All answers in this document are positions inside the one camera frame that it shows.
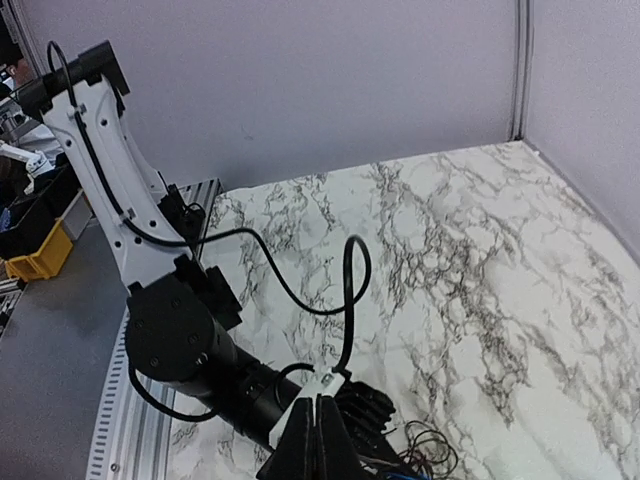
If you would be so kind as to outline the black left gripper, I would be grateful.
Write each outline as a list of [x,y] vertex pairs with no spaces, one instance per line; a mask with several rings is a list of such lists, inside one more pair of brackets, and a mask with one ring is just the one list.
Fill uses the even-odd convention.
[[[333,398],[365,470],[364,458],[389,462],[395,455],[383,435],[395,408],[383,392],[352,381],[347,369],[351,353],[351,345],[344,345],[337,365],[331,367],[348,375]],[[276,371],[235,345],[214,347],[197,356],[197,380],[202,388],[198,398],[214,415],[272,455],[275,450],[268,445],[269,432],[313,372],[314,367],[304,363]]]

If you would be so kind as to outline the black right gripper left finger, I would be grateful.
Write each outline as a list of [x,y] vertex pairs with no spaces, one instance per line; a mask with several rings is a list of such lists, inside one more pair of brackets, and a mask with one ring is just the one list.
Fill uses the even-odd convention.
[[310,398],[296,400],[273,454],[256,475],[260,480],[313,478],[314,418]]

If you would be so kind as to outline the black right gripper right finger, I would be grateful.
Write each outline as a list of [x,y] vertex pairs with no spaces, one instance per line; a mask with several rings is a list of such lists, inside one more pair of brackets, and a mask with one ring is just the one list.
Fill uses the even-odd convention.
[[313,478],[367,479],[334,398],[318,395],[314,414]]

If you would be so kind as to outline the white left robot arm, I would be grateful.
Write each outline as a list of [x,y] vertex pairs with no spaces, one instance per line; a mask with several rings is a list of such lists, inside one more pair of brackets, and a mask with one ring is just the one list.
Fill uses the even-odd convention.
[[156,400],[142,379],[198,400],[206,412],[197,422],[220,418],[269,450],[263,479],[366,478],[364,459],[384,442],[393,405],[348,368],[355,306],[367,289],[353,272],[354,255],[367,253],[364,240],[354,235],[344,245],[340,357],[297,385],[235,344],[241,308],[229,284],[195,256],[202,238],[184,238],[161,211],[154,192],[162,182],[144,176],[122,127],[129,88],[111,45],[68,60],[50,42],[47,59],[49,72],[17,101],[57,137],[110,244],[128,291],[125,349],[138,395],[180,421],[187,415]]

